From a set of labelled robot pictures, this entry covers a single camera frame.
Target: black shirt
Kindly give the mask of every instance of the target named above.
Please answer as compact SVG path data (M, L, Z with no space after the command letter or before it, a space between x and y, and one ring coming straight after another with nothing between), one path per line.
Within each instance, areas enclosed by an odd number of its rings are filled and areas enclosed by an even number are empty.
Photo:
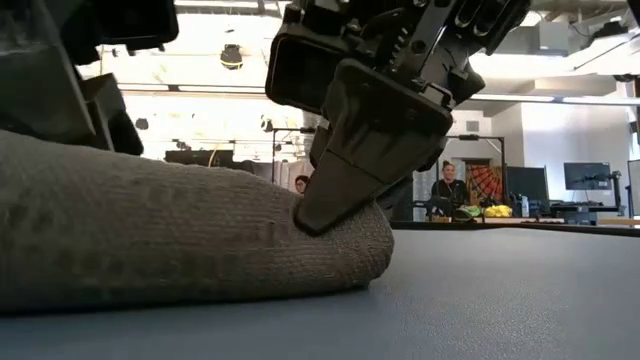
M451 184L447 184L444 180L433 183L431 196L444 197L461 203L469 202L467 184L462 180L453 180Z

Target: gray cloth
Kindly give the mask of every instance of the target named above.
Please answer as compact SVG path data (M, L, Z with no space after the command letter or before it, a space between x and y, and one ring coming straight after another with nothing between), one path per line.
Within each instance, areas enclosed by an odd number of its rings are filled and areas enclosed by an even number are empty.
M385 271L375 205L313 238L298 199L244 172L0 131L0 313L304 296Z

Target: gray table surface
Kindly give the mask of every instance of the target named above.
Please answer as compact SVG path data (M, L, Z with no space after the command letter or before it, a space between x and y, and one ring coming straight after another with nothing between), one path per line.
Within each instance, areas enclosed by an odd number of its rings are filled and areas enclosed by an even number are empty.
M0 359L638 359L640 239L396 232L365 291L0 320Z

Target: woman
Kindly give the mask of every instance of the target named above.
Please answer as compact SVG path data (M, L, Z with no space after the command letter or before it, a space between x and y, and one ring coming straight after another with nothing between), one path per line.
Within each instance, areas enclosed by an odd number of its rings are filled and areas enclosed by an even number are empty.
M307 175L300 175L296 178L294 184L296 185L296 191L298 194L303 195L307 190L307 184L309 183L309 177Z
M467 184L456 180L456 167L452 163L445 161L442 164L442 179L431 187L431 196L447 198L460 205L469 202Z

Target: colorful painting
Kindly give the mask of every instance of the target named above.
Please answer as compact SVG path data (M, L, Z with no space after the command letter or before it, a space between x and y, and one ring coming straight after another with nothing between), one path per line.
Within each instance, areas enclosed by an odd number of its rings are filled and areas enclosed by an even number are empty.
M479 205L489 197L502 201L502 167L469 165L466 175L471 204Z

